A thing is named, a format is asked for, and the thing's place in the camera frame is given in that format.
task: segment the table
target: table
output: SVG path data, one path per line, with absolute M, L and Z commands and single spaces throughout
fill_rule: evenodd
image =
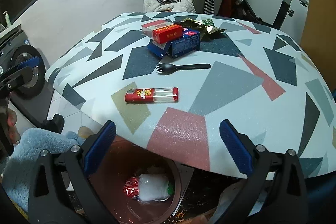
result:
M 147 50 L 150 20 L 213 19 L 227 29 L 200 50 L 161 61 Z M 211 69 L 159 75 L 159 63 L 210 63 Z M 90 33 L 48 69 L 46 80 L 100 124 L 172 160 L 245 178 L 219 136 L 229 119 L 269 151 L 294 149 L 305 177 L 336 170 L 336 104 L 307 54 L 285 33 L 259 24 L 188 13 L 125 13 Z M 134 88 L 178 87 L 179 101 L 126 104 Z

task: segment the screw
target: screw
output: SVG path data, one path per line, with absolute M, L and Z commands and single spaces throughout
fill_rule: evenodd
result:
M 258 144 L 256 148 L 259 152 L 264 152 L 266 150 L 265 146 L 263 146 L 261 144 Z
M 44 157 L 44 156 L 47 155 L 47 153 L 48 153 L 48 150 L 43 149 L 43 150 L 41 151 L 40 155 L 41 155 L 42 157 Z
M 76 145 L 76 144 L 75 144 L 73 147 L 71 147 L 71 151 L 72 151 L 72 152 L 78 152 L 79 149 L 80 149 L 80 146 L 79 146 L 79 145 Z
M 287 152 L 291 155 L 291 156 L 295 156 L 296 152 L 293 149 L 288 149 Z

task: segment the fork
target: fork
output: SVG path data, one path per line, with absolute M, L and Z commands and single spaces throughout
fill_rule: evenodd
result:
M 210 69 L 210 64 L 193 64 L 193 65 L 182 65 L 182 66 L 175 66 L 173 64 L 159 64 L 156 66 L 156 70 L 158 72 L 163 73 L 173 73 L 176 70 L 187 70 L 187 69 Z

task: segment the blue fabric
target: blue fabric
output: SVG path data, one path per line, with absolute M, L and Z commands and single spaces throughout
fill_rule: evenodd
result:
M 57 134 L 40 128 L 26 130 L 4 167 L 2 186 L 7 195 L 27 212 L 32 170 L 40 151 L 47 149 L 51 153 L 62 153 L 84 141 L 74 132 Z

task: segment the tile floor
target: tile floor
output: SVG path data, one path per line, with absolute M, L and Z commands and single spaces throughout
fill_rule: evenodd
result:
M 54 91 L 48 112 L 48 120 L 51 120 L 55 114 L 60 114 L 64 118 L 63 132 L 78 132 L 81 126 L 90 128 L 94 133 L 98 133 L 102 125 L 92 120 L 86 114 L 69 103 L 56 90 Z

